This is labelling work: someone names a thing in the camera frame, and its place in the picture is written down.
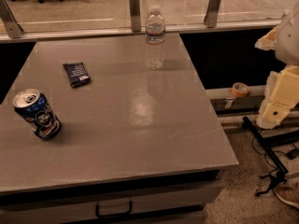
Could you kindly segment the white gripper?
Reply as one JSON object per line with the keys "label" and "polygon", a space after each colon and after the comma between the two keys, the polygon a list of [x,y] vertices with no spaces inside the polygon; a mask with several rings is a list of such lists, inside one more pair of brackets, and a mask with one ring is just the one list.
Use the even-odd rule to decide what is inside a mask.
{"label": "white gripper", "polygon": [[259,38],[254,47],[274,50],[278,60],[288,63],[279,73],[271,71],[256,123],[260,128],[278,126],[299,103],[299,2],[285,12],[280,25]]}

